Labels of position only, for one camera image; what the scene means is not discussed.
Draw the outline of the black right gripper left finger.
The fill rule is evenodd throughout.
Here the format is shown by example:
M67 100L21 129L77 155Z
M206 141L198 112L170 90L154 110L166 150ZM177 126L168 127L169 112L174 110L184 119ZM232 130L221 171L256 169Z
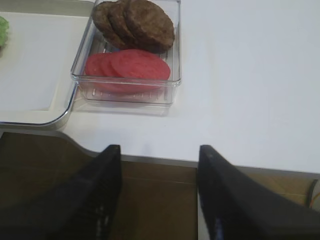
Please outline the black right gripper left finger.
M109 145L65 182L0 210L2 240L106 240L122 190L121 147Z

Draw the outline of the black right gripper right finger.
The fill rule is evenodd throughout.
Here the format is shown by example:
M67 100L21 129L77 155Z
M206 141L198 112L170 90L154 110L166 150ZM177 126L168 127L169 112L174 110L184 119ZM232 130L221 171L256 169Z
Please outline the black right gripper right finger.
M202 145L198 194L211 240L318 240L320 214L258 184Z

